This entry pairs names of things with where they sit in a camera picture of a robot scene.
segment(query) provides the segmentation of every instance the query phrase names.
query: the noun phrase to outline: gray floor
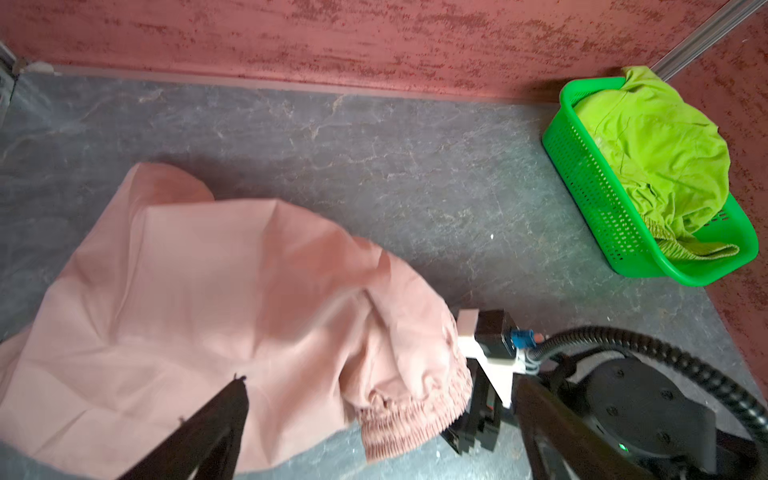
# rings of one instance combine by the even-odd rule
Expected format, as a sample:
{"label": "gray floor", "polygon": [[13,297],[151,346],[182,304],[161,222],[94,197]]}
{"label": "gray floor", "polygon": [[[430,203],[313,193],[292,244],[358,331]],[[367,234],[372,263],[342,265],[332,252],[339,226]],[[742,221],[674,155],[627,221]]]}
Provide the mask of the gray floor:
{"label": "gray floor", "polygon": [[[128,168],[165,161],[218,198],[282,197],[409,261],[450,306],[553,333],[659,336],[759,395],[703,289],[614,274],[539,141],[555,107],[247,91],[28,75],[0,130],[0,335],[42,295]],[[683,382],[686,392],[735,420]],[[528,478],[517,432],[458,458],[432,440],[366,466],[341,432],[248,478]],[[2,478],[70,478],[0,449]]]}

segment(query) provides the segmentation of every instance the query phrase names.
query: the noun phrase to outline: black cable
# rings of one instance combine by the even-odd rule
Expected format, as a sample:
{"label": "black cable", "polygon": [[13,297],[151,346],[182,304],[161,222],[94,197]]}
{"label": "black cable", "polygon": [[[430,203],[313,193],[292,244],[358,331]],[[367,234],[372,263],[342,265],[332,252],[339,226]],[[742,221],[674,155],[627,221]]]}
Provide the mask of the black cable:
{"label": "black cable", "polygon": [[733,413],[755,442],[760,459],[752,475],[745,475],[745,478],[768,480],[768,412],[729,376],[669,343],[609,326],[582,326],[557,333],[530,349],[528,359],[541,363],[570,346],[580,345],[620,347],[645,355],[669,366],[709,392]]}

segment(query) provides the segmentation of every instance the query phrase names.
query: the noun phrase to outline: green garment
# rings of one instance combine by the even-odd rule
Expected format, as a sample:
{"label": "green garment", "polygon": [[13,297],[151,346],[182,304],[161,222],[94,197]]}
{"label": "green garment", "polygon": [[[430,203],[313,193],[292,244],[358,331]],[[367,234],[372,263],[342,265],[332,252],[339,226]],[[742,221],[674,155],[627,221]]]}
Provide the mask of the green garment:
{"label": "green garment", "polygon": [[667,258],[736,255],[736,245],[693,236],[728,198],[730,158],[717,126],[648,67],[624,73],[621,90],[586,97],[576,115]]}

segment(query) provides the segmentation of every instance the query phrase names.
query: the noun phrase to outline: green laundry basket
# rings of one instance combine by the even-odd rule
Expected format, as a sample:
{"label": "green laundry basket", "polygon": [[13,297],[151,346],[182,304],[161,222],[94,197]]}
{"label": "green laundry basket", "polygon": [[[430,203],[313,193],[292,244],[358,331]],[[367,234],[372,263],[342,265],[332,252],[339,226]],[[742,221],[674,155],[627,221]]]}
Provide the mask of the green laundry basket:
{"label": "green laundry basket", "polygon": [[573,106],[598,91],[617,90],[624,78],[575,80],[560,92],[560,111],[543,143],[611,267],[624,276],[670,276],[688,286],[705,286],[757,257],[757,235],[732,195],[723,209],[694,235],[703,242],[734,243],[740,251],[718,260],[671,261],[637,213],[611,167],[587,133]]}

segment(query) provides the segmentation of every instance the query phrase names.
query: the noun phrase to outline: red wall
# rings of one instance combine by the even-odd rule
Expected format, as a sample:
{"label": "red wall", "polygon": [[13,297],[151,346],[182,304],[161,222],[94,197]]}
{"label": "red wall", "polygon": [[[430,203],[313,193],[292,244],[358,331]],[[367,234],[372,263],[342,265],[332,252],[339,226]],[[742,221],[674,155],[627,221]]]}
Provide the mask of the red wall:
{"label": "red wall", "polygon": [[730,147],[730,189],[762,252],[707,287],[768,398],[768,6],[739,25],[671,84],[720,126]]}
{"label": "red wall", "polygon": [[652,65],[726,0],[0,0],[33,61],[497,99]]}

